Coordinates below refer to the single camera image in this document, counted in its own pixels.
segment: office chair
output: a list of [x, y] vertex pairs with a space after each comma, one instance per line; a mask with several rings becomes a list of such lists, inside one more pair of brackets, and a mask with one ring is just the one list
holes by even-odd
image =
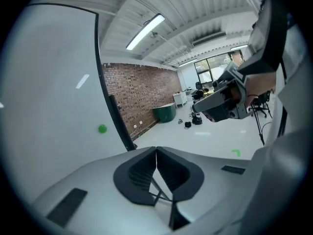
[[267, 102], [269, 102], [269, 95], [270, 95], [270, 91], [267, 91], [267, 92], [259, 95], [258, 98], [255, 98], [252, 101], [252, 104], [254, 105], [254, 111], [262, 112], [264, 114], [265, 118], [267, 117], [267, 114], [265, 113], [264, 110], [268, 111], [269, 115], [271, 116], [270, 110], [269, 110], [269, 107], [268, 107], [268, 104], [267, 104]]

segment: white desk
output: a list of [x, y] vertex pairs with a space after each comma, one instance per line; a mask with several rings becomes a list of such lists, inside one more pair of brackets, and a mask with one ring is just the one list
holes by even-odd
[[184, 103], [187, 103], [186, 92], [181, 92], [173, 95], [176, 107], [181, 104], [184, 106]]

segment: white ceiling panel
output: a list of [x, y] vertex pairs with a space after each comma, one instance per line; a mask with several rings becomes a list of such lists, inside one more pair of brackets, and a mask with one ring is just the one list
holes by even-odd
[[[32, 0], [53, 2], [99, 13], [99, 45], [104, 60], [149, 63], [172, 68], [195, 56], [216, 53], [245, 42], [257, 20], [246, 0]], [[157, 13], [165, 17], [133, 50], [126, 45]], [[201, 47], [192, 42], [224, 31], [226, 37]]]

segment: black cable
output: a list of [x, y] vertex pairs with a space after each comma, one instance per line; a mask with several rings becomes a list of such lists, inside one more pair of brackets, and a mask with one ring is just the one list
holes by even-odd
[[268, 114], [269, 114], [269, 116], [273, 119], [272, 114], [271, 114], [270, 111], [269, 111], [268, 103], [265, 102], [265, 104], [266, 104], [266, 106], [268, 107]]
[[280, 61], [280, 64], [281, 64], [281, 66], [282, 66], [283, 75], [284, 75], [284, 80], [285, 80], [285, 84], [286, 84], [287, 74], [286, 74], [286, 68], [285, 68], [285, 64], [284, 64], [283, 57], [282, 57], [282, 60]]
[[[152, 195], [152, 196], [154, 196], [154, 197], [157, 197], [157, 195], [156, 194], [153, 194], [152, 192], [150, 192], [150, 194]], [[166, 198], [164, 198], [164, 197], [159, 197], [160, 199], [163, 199], [163, 200], [165, 200], [165, 201], [168, 201], [168, 202], [172, 202], [172, 200], [171, 199], [166, 199]]]
[[268, 123], [266, 123], [266, 124], [263, 125], [262, 130], [261, 130], [262, 136], [263, 136], [263, 128], [264, 128], [264, 126], [266, 126], [266, 125], [269, 124], [269, 123], [271, 123], [271, 122], [268, 122]]
[[251, 104], [251, 107], [252, 107], [253, 112], [254, 112], [254, 117], [255, 117], [255, 120], [256, 120], [256, 124], [258, 126], [259, 136], [260, 136], [261, 142], [262, 142], [263, 145], [265, 145], [264, 140], [263, 140], [263, 135], [262, 135], [261, 130], [260, 130], [261, 126], [260, 126], [260, 122], [258, 120], [257, 112], [256, 112], [253, 104]]
[[158, 202], [158, 200], [159, 200], [159, 198], [160, 198], [161, 194], [162, 194], [162, 192], [161, 192], [161, 191], [159, 191], [159, 192], [158, 192], [158, 194], [157, 194], [157, 196], [156, 196], [156, 198], [155, 198], [154, 205], [156, 205], [156, 204], [157, 204], [157, 202]]
[[285, 133], [286, 121], [287, 121], [287, 111], [285, 107], [283, 106], [283, 113], [282, 113], [282, 118], [280, 120], [280, 126], [279, 126], [277, 137], [280, 137]]

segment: white floor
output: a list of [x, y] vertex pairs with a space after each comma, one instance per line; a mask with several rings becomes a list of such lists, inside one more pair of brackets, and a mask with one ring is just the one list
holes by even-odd
[[[268, 104], [271, 114], [273, 114], [274, 97], [275, 95], [270, 95]], [[156, 124], [134, 143], [138, 148], [168, 146], [200, 155], [245, 160], [250, 160], [254, 152], [263, 146], [255, 117], [246, 117], [242, 120], [227, 119], [214, 123], [201, 113], [201, 125], [192, 124], [189, 129], [184, 129], [184, 123], [191, 121], [189, 114], [192, 104], [188, 102], [184, 107], [177, 108], [176, 117], [171, 122]], [[258, 115], [261, 127], [271, 122], [269, 114], [267, 118], [264, 118], [262, 113]], [[179, 118], [183, 120], [182, 124], [178, 124]], [[263, 130], [265, 141], [270, 125], [267, 124]], [[238, 157], [232, 150], [240, 150], [241, 156]]]

